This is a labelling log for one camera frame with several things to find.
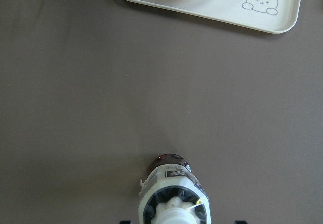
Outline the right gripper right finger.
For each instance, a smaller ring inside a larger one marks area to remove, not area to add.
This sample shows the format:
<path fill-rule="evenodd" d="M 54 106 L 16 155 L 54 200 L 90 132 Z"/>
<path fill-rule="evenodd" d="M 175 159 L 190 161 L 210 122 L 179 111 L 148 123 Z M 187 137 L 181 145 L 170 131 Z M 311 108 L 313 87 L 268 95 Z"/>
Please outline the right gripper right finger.
<path fill-rule="evenodd" d="M 244 220 L 236 220 L 234 224 L 247 224 L 247 222 Z"/>

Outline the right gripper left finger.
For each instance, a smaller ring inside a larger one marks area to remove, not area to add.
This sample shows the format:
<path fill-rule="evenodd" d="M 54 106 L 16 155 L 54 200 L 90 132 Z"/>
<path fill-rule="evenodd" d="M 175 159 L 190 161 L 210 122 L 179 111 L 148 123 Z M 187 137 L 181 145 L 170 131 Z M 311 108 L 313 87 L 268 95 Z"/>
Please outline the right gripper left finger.
<path fill-rule="evenodd" d="M 130 220 L 122 220 L 119 222 L 119 224 L 131 224 Z"/>

